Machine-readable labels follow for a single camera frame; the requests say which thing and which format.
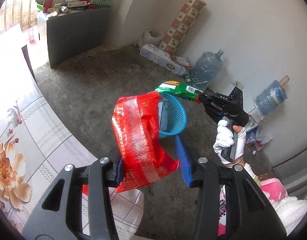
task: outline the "white glove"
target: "white glove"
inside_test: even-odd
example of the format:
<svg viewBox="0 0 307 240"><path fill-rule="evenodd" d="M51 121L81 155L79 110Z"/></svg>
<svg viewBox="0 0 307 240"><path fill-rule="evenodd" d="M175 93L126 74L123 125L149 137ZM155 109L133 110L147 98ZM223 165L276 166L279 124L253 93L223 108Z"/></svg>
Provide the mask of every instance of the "white glove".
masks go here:
<svg viewBox="0 0 307 240"><path fill-rule="evenodd" d="M219 156L221 162L223 164L228 164L229 161L226 161L223 157L220 156L221 151L224 148L228 148L231 145L234 144L233 140L233 133L227 128L228 122L226 120L220 120L218 122L218 128L217 128L217 137L216 142L213 145L215 153ZM240 133L238 133L238 141L237 141L237 147L236 147L236 153L235 153L235 160L241 157L244 153L244 146L245 146L245 139L246 139L246 132L245 128L242 128Z"/></svg>

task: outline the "silver bolt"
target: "silver bolt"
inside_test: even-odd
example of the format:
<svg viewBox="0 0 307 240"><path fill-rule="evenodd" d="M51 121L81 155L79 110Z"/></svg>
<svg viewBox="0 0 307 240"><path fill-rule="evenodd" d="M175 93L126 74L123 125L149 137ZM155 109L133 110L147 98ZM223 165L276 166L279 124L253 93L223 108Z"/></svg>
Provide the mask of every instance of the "silver bolt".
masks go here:
<svg viewBox="0 0 307 240"><path fill-rule="evenodd" d="M67 164L65 167L64 167L64 170L65 171L71 171L73 169L73 165L72 164Z"/></svg>
<svg viewBox="0 0 307 240"><path fill-rule="evenodd" d="M200 163L207 163L208 159L207 159L206 157L200 157L200 158L198 159L198 161L199 161Z"/></svg>
<svg viewBox="0 0 307 240"><path fill-rule="evenodd" d="M243 167L239 164L234 166L235 171L243 171Z"/></svg>
<svg viewBox="0 0 307 240"><path fill-rule="evenodd" d="M108 163L109 161L110 161L110 159L108 157L102 157L100 159L100 163L102 163L102 164Z"/></svg>

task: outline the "bracelet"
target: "bracelet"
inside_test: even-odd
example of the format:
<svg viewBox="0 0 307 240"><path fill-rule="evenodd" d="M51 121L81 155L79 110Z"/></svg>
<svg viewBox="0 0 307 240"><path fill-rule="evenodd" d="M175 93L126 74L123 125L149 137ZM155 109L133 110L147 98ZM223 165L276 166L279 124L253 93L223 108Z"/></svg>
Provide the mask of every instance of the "bracelet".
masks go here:
<svg viewBox="0 0 307 240"><path fill-rule="evenodd" d="M241 157L239 161L237 161L235 163L232 163L232 164L225 164L225 166L228 167L228 168L232 167L232 166L235 166L236 164L240 163L242 160L243 160L243 158Z"/></svg>

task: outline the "floral tablecloth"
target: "floral tablecloth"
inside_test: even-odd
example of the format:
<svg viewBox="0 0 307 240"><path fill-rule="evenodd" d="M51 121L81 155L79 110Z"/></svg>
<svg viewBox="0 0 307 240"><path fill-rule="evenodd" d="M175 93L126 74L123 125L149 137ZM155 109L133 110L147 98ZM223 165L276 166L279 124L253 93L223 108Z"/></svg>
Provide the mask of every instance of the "floral tablecloth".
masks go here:
<svg viewBox="0 0 307 240"><path fill-rule="evenodd" d="M21 232L66 164L81 167L96 158L69 132L41 94L21 51L19 25L10 30L0 36L0 207ZM110 200L119 239L128 240L143 215L143 193L116 194L111 188ZM87 202L83 195L85 234L89 234Z"/></svg>

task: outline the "gray floor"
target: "gray floor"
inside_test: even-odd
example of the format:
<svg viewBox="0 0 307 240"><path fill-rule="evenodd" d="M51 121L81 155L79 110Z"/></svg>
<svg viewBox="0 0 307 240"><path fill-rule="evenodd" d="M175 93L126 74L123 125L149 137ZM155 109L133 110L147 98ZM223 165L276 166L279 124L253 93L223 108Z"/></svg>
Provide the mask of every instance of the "gray floor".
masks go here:
<svg viewBox="0 0 307 240"><path fill-rule="evenodd" d="M42 94L70 132L96 157L116 146L111 128L114 104L120 96L150 92L167 80L184 81L163 67L143 58L133 46L103 52L90 50L57 68L44 65L35 70ZM216 124L195 102L184 101L187 126L185 142L201 155L220 164L213 152ZM173 158L174 137L160 140ZM257 175L268 172L261 152L246 148L244 158ZM185 187L179 170L152 185L141 188L145 195L144 215L137 235L155 240L189 239L195 217L197 189Z"/></svg>

